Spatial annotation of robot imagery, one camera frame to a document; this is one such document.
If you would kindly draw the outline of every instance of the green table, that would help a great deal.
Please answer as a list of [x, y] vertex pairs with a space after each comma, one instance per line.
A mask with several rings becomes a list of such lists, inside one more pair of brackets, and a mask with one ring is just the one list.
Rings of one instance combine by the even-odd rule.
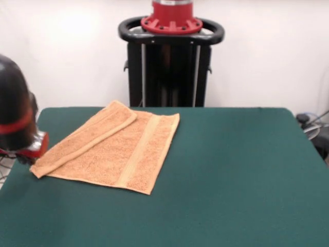
[[[99, 108], [44, 110], [54, 145]], [[16, 163], [0, 246], [329, 246], [329, 172], [285, 109], [149, 109], [181, 121], [151, 196]]]

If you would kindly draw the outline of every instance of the black cable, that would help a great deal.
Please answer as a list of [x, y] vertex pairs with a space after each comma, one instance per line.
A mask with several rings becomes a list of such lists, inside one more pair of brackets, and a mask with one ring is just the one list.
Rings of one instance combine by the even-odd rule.
[[308, 126], [310, 126], [311, 124], [313, 124], [314, 122], [320, 120], [322, 117], [324, 117], [325, 115], [327, 115], [329, 113], [329, 110], [326, 111], [325, 113], [323, 113], [322, 115], [318, 116], [316, 119], [312, 120], [311, 122], [309, 122], [305, 127], [307, 128]]

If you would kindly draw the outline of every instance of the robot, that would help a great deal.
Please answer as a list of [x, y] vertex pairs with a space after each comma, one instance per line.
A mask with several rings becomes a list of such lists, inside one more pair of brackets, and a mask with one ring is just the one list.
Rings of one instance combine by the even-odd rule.
[[32, 165], [48, 148], [49, 136], [36, 126], [38, 105], [24, 75], [0, 55], [0, 157]]

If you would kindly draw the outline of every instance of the terry cloth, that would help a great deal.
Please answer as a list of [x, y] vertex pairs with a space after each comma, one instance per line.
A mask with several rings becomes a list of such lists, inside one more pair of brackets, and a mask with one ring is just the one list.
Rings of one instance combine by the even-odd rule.
[[179, 114], [132, 111], [113, 101], [46, 152], [30, 171], [37, 178], [47, 175], [150, 195], [178, 123]]

